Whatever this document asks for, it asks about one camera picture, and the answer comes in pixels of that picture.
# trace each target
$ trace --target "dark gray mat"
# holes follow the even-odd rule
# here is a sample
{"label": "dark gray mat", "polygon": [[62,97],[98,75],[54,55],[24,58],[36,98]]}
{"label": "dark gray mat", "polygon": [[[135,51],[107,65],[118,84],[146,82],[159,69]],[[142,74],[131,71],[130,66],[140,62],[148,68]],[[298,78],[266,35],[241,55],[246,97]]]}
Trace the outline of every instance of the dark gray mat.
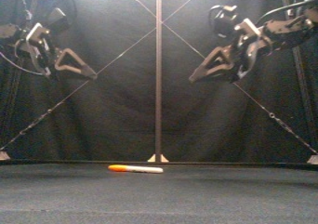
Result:
{"label": "dark gray mat", "polygon": [[0,223],[317,223],[318,172],[107,165],[0,166]]}

